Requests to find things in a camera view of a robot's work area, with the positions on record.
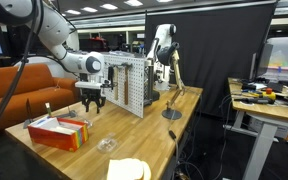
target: orange couch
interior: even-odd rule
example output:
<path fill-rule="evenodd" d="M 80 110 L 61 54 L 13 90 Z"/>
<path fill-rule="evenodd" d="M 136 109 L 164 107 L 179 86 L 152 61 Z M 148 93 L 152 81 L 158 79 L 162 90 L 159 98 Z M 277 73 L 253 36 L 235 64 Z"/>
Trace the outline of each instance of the orange couch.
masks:
<path fill-rule="evenodd" d="M 18 67 L 0 68 L 0 102 L 13 82 Z M 78 101 L 76 80 L 53 78 L 47 65 L 27 64 L 0 118 L 0 130 L 24 122 L 27 118 L 26 101 L 29 99 L 33 118 L 46 114 L 45 103 L 57 110 Z"/>

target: couch cushion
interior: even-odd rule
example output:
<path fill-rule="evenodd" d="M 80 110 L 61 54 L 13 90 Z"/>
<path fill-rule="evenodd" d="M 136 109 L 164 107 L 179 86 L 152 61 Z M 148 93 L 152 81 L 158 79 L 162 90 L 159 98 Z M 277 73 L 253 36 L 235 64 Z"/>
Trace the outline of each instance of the couch cushion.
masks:
<path fill-rule="evenodd" d="M 45 103 L 47 102 L 50 103 L 52 111 L 75 103 L 73 92 L 62 88 L 45 88 L 34 92 L 13 95 L 0 118 L 0 129 L 16 125 L 27 119 L 26 100 L 28 97 L 33 118 L 47 113 L 45 108 Z"/>
<path fill-rule="evenodd" d="M 7 92 L 19 67 L 0 68 L 0 98 Z M 45 64 L 27 64 L 14 94 L 55 86 L 51 72 Z"/>

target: red box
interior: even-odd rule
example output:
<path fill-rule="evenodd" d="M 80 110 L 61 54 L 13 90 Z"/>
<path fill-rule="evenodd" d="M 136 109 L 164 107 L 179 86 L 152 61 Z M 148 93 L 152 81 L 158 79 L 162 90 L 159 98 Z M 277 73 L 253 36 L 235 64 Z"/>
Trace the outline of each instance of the red box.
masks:
<path fill-rule="evenodd" d="M 71 124 L 81 127 L 72 134 L 63 134 L 29 125 L 28 132 L 32 142 L 75 152 L 88 140 L 87 125 L 84 122 L 62 118 L 57 118 L 57 121 L 59 124 Z"/>

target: small bottle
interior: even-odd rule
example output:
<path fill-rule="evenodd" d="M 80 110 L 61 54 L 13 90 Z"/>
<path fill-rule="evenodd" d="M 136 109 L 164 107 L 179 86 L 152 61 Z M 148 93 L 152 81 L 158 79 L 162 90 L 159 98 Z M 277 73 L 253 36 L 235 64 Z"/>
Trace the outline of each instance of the small bottle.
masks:
<path fill-rule="evenodd" d="M 46 110 L 47 110 L 47 113 L 50 117 L 52 117 L 52 110 L 51 110 L 51 107 L 50 107 L 50 103 L 45 103 L 45 106 L 46 106 Z"/>

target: ceiling light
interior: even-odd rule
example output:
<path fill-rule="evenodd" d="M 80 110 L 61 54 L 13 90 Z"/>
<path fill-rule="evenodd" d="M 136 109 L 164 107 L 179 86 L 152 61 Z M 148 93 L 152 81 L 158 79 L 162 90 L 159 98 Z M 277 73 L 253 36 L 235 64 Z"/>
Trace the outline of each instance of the ceiling light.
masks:
<path fill-rule="evenodd" d="M 157 0 L 157 2 L 170 2 L 170 1 L 173 1 L 173 0 Z"/>
<path fill-rule="evenodd" d="M 104 4 L 103 6 L 101 6 L 102 8 L 105 8 L 105 9 L 109 9 L 109 10 L 114 10 L 114 9 L 117 9 L 116 6 L 112 5 L 112 4 Z"/>
<path fill-rule="evenodd" d="M 94 9 L 94 8 L 90 8 L 90 7 L 85 7 L 85 8 L 82 8 L 83 11 L 88 11 L 88 12 L 96 12 L 97 10 Z"/>
<path fill-rule="evenodd" d="M 128 1 L 124 1 L 124 3 L 130 6 L 142 6 L 143 5 L 143 3 L 141 3 L 138 0 L 128 0 Z"/>
<path fill-rule="evenodd" d="M 76 15 L 81 14 L 80 12 L 74 11 L 74 10 L 67 10 L 66 12 L 70 14 L 76 14 Z"/>

